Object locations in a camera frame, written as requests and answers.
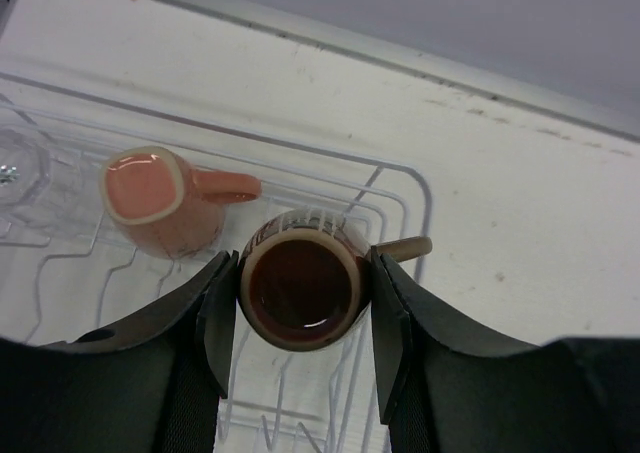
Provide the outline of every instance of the white countertop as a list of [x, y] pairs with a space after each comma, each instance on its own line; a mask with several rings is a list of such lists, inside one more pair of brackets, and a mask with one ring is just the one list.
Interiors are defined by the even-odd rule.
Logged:
[[150, 0], [19, 0], [0, 69], [412, 163], [435, 294], [528, 341], [640, 333], [638, 144]]

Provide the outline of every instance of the cup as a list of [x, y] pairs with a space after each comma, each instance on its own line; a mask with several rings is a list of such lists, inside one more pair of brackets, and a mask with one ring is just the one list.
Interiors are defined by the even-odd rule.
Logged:
[[219, 236], [224, 205], [262, 193], [257, 178], [195, 168], [166, 148], [123, 151], [104, 164], [100, 192], [115, 225], [146, 253], [179, 259]]
[[[397, 261], [431, 251], [426, 237], [378, 245]], [[263, 225], [241, 259], [239, 304], [267, 342], [313, 351], [342, 338], [371, 299], [371, 246], [342, 215], [320, 209], [283, 213]]]
[[47, 236], [95, 231], [99, 168], [38, 131], [0, 130], [0, 216]]

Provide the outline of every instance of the wire rack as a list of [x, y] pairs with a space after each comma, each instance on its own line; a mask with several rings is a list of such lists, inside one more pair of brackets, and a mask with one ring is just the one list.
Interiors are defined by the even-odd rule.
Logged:
[[[96, 165], [115, 151], [157, 144], [201, 167], [251, 173], [264, 183], [264, 196], [229, 207], [221, 238], [188, 261], [148, 257], [101, 209], [93, 233], [72, 240], [0, 219], [2, 336], [31, 344], [78, 338], [173, 290], [217, 251], [242, 249], [261, 224], [291, 208], [345, 214], [371, 243], [427, 233], [431, 196], [423, 176], [408, 165], [2, 72], [0, 79], [6, 93], [0, 94], [1, 127], [47, 135]], [[419, 280], [424, 260], [407, 267]], [[238, 315], [215, 452], [390, 451], [387, 430], [378, 423], [368, 318], [337, 345], [294, 354], [265, 343]]]

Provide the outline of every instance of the mug handle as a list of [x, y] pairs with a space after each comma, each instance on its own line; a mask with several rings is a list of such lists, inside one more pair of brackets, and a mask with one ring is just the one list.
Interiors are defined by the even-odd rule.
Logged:
[[376, 245], [379, 254], [391, 256], [397, 263], [427, 255], [433, 250], [428, 236], [414, 236]]
[[241, 203], [262, 194], [262, 182], [244, 173], [194, 170], [193, 181], [204, 199], [212, 203]]

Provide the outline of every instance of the clear glass cup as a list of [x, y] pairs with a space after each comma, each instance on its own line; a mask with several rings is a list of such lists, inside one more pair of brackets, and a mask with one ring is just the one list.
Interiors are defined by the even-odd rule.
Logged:
[[91, 234], [98, 167], [34, 132], [0, 130], [0, 216], [47, 236]]

